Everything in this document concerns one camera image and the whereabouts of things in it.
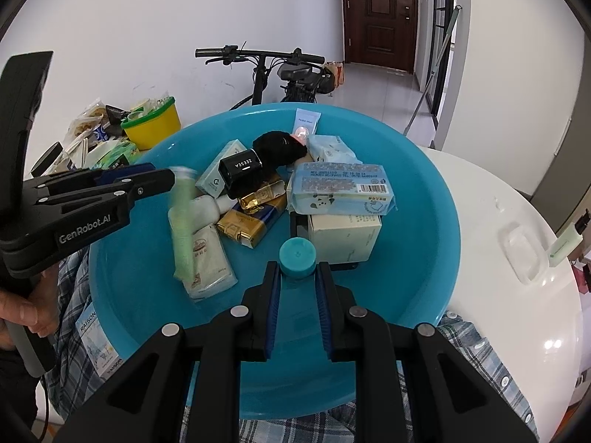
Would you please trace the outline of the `person's left hand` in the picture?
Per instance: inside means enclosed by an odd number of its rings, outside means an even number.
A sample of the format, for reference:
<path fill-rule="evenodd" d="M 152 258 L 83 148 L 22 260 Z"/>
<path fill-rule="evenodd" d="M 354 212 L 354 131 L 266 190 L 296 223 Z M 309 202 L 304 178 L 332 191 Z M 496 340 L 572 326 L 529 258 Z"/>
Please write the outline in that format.
<path fill-rule="evenodd" d="M 1 292 L 1 348 L 11 350 L 13 341 L 7 322 L 28 327 L 40 337 L 54 333 L 59 324 L 58 281 L 59 265 L 55 264 L 40 274 L 40 280 L 28 298 Z"/>

